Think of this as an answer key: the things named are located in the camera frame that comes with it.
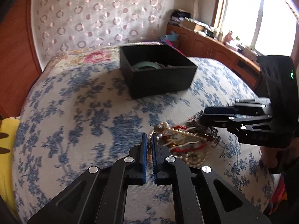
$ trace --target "patterned curtain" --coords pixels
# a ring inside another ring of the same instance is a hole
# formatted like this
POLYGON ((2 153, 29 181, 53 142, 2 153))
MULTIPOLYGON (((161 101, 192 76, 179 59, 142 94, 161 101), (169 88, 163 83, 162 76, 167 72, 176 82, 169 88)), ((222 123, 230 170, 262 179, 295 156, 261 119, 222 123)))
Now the patterned curtain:
POLYGON ((32 0, 41 64, 61 51, 152 40, 167 0, 32 0))

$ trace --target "wall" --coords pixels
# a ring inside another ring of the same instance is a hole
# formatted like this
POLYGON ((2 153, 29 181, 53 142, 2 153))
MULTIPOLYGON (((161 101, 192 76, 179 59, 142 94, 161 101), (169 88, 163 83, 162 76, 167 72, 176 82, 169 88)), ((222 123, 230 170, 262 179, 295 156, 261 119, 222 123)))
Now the wall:
POLYGON ((199 20, 211 24, 216 0, 199 0, 199 20))

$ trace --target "floral bedspread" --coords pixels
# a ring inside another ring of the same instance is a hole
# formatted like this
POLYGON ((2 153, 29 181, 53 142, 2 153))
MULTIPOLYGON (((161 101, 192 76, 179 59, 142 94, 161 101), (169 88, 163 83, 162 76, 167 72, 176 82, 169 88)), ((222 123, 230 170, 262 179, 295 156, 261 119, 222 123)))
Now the floral bedspread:
MULTIPOLYGON (((227 67, 190 58, 198 70, 189 90, 132 100, 119 70, 119 47, 61 53, 48 64, 23 107, 14 149, 13 184, 23 223, 88 167, 111 166, 160 122, 182 123, 207 106, 224 106, 255 94, 227 67)), ((276 189, 260 163, 260 148, 221 141, 205 164, 263 211, 276 189)), ((125 223, 175 223, 171 186, 129 186, 125 223)))

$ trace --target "metal screw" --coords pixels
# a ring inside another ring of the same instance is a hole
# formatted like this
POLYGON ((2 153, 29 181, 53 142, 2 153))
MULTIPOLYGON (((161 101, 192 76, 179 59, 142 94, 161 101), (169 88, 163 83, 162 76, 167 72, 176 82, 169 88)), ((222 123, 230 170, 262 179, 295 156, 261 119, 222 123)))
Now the metal screw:
POLYGON ((96 173, 96 172, 98 171, 98 168, 95 167, 95 166, 93 166, 93 167, 90 167, 90 168, 88 169, 88 171, 89 171, 90 173, 96 173))
POLYGON ((168 156, 168 157, 166 158, 166 161, 167 161, 167 162, 174 162, 174 161, 175 161, 175 157, 173 157, 173 156, 168 156))
POLYGON ((203 166, 202 171, 204 171, 205 173, 210 173, 212 171, 212 169, 209 166, 203 166))
POLYGON ((132 158, 131 156, 125 157, 125 162, 132 162, 132 161, 134 161, 134 158, 132 158))

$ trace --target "window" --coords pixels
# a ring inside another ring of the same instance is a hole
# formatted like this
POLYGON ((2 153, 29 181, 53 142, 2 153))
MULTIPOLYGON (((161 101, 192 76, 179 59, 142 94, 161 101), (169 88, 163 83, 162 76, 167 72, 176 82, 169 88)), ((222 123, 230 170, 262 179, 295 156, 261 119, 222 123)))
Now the window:
POLYGON ((284 0, 228 0, 223 34, 264 55, 291 55, 297 20, 284 0))

